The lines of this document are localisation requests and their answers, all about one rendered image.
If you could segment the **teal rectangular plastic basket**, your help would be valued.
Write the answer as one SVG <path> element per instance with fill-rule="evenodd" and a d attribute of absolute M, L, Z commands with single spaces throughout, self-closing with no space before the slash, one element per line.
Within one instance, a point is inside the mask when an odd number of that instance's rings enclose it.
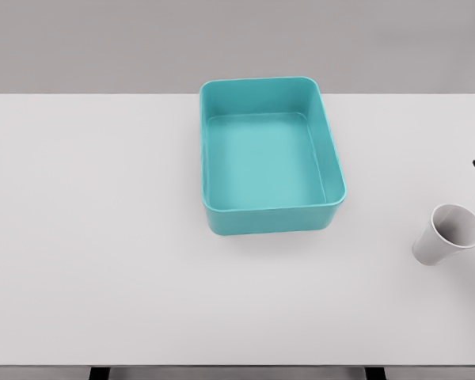
<path fill-rule="evenodd" d="M 202 202 L 219 235 L 321 230 L 347 194 L 312 78 L 204 83 L 199 146 Z"/>

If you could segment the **white paper cup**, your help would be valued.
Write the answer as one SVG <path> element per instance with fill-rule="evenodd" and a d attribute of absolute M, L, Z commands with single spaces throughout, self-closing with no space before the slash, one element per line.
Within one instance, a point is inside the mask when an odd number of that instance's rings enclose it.
<path fill-rule="evenodd" d="M 475 214 L 458 204 L 435 207 L 428 224 L 412 246 L 424 265 L 437 265 L 448 257 L 475 247 Z"/>

